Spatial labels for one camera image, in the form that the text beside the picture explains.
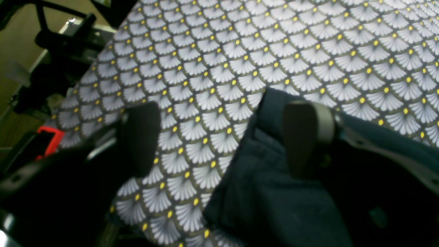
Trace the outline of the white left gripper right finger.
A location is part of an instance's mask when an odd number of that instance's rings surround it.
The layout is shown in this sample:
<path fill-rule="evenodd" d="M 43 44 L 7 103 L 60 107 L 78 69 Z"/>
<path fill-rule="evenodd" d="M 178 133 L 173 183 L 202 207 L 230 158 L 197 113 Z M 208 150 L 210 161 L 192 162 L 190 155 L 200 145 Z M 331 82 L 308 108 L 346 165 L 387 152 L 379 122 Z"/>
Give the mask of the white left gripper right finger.
<path fill-rule="evenodd" d="M 306 101 L 282 128 L 291 176 L 320 181 L 353 246 L 438 246 L 438 149 Z"/>

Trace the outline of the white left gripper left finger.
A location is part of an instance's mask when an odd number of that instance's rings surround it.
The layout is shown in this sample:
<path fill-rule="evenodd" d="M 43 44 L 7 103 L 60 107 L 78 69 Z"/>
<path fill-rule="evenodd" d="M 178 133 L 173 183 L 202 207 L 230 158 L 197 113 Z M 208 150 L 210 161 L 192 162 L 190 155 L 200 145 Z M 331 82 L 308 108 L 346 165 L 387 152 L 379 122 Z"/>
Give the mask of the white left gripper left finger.
<path fill-rule="evenodd" d="M 160 126 L 157 103 L 130 107 L 39 161 L 42 139 L 28 132 L 1 163 L 1 246 L 94 246 L 119 188 L 150 173 Z"/>

